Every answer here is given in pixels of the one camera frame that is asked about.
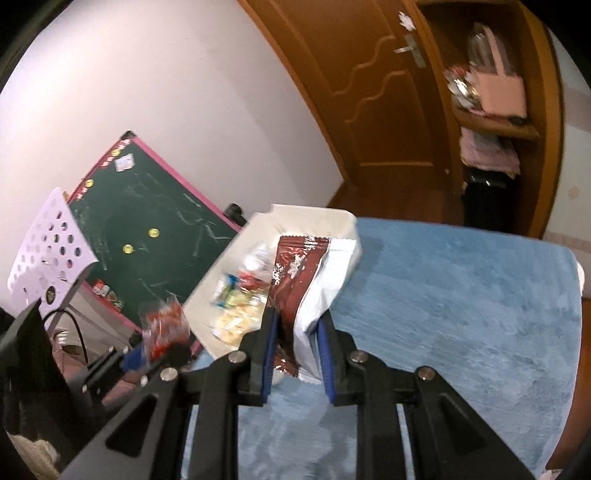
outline snack wrapper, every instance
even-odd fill
[[[320,383],[311,343],[320,316],[343,286],[355,240],[282,236],[272,272],[268,304],[279,311],[275,368]]]
[[[267,296],[262,292],[232,290],[226,309],[214,320],[213,334],[225,344],[238,348],[245,333],[261,327],[266,303]]]

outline blue gripper pad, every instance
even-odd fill
[[[329,398],[329,401],[334,404],[336,401],[335,369],[333,365],[332,353],[330,351],[327,327],[324,324],[324,315],[318,322],[317,342],[318,352],[320,355],[320,367],[322,368],[324,391],[326,392],[326,396]]]
[[[262,369],[262,389],[261,397],[264,403],[267,402],[269,393],[271,393],[271,383],[273,381],[273,363],[275,359],[275,351],[277,349],[277,325],[279,323],[279,314],[277,310],[273,309],[271,318],[271,330],[267,337],[267,351],[265,353],[265,363]]]

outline sticker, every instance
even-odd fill
[[[56,288],[51,285],[46,291],[45,291],[45,301],[47,302],[48,305],[51,305],[53,302],[55,302],[56,300]]]
[[[133,168],[135,165],[133,153],[128,153],[121,158],[115,159],[115,170],[124,171]]]
[[[97,280],[95,286],[92,287],[93,293],[95,295],[98,295],[99,297],[106,297],[109,293],[109,290],[109,286],[105,285],[105,282],[103,282],[102,280]]]
[[[406,13],[398,12],[398,18],[400,19],[400,24],[409,32],[417,29],[417,27],[414,26],[413,19],[410,18]]]

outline wooden door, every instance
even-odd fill
[[[240,2],[309,103],[346,179],[451,188],[441,99],[416,30],[400,24],[400,0]],[[413,40],[417,51],[395,52]]]

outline brown snack wrapper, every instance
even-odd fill
[[[282,236],[277,246],[267,305],[280,317],[275,368],[294,377],[294,322],[302,299],[329,246],[329,239],[315,236]]]

